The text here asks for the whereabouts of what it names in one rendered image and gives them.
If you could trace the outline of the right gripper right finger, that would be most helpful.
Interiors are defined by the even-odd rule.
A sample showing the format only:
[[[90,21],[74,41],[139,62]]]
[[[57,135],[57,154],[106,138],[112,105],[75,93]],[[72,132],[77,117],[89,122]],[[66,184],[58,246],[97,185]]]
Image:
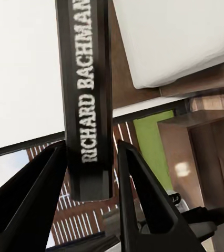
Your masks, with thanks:
[[[117,157],[121,252],[207,252],[138,149],[118,140]],[[137,227],[130,175],[150,234]]]

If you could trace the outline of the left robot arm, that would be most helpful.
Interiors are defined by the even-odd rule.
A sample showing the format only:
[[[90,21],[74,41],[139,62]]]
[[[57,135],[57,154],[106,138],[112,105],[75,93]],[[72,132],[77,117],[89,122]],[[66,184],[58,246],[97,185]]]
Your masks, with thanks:
[[[171,190],[165,190],[173,203],[179,204],[181,196]],[[202,243],[215,235],[217,226],[224,223],[224,207],[207,210],[206,207],[196,207],[189,211],[181,206],[176,206],[196,237]],[[142,234],[150,234],[147,221],[138,221],[137,227]],[[115,234],[111,234],[77,252],[121,252],[121,240]]]

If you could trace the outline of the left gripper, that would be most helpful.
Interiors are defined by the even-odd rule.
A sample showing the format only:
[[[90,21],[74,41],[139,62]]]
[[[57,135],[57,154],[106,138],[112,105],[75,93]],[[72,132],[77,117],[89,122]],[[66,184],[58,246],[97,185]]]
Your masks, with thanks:
[[[201,243],[214,236],[217,226],[224,223],[224,207],[207,210],[199,206],[181,214]]]

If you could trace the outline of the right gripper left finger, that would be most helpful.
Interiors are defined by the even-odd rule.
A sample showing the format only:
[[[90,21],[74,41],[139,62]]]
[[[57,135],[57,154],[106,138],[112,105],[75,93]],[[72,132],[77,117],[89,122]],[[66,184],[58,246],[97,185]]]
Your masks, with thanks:
[[[60,140],[0,187],[0,252],[45,252],[66,169]]]

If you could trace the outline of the hardback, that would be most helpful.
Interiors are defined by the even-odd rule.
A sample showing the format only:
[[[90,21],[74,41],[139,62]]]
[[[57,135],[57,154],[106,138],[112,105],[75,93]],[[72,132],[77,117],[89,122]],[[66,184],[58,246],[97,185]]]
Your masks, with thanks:
[[[69,196],[114,196],[110,0],[55,0]]]

